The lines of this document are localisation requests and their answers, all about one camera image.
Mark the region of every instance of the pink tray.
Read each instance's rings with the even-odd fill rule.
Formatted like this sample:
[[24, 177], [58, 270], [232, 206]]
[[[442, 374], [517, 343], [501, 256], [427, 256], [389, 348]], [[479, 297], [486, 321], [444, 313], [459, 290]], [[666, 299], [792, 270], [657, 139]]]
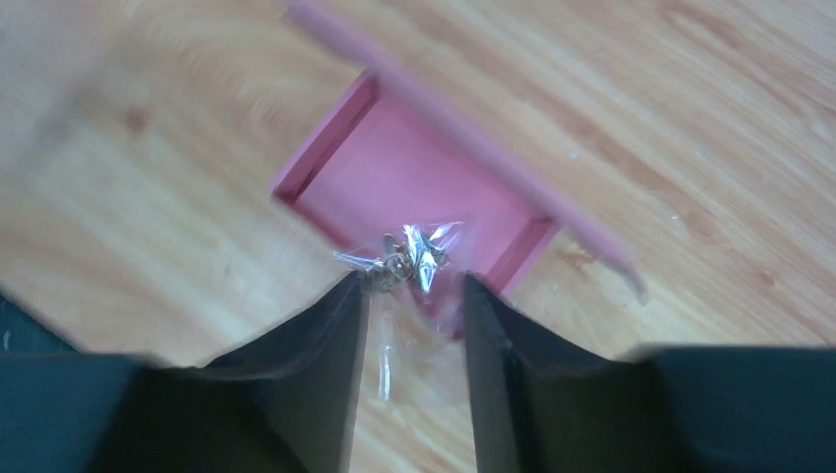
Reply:
[[337, 246], [362, 246], [405, 223], [471, 221], [472, 269], [506, 293], [563, 225], [640, 284], [613, 238], [356, 32], [313, 2], [289, 14], [368, 66], [273, 185]]

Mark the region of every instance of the clear plastic wrap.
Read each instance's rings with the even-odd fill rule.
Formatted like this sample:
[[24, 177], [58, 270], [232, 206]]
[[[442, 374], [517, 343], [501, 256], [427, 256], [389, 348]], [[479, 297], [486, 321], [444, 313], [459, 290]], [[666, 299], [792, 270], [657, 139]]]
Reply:
[[334, 254], [367, 275], [367, 360], [377, 352], [378, 365], [366, 366], [364, 391], [375, 387], [380, 399], [423, 405], [466, 399], [458, 340], [474, 243], [465, 221], [405, 224]]

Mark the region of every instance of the wood grain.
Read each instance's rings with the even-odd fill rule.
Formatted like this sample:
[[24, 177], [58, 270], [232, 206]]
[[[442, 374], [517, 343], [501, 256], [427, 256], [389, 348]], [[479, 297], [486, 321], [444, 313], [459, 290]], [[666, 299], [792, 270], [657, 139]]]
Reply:
[[[836, 340], [832, 2], [328, 3], [633, 246], [649, 304], [560, 235], [512, 295], [534, 318], [609, 357]], [[4, 292], [86, 348], [191, 364], [339, 277], [265, 191], [358, 66], [266, 0], [22, 4], [0, 2]], [[466, 403], [372, 400], [376, 362], [352, 471], [473, 471]]]

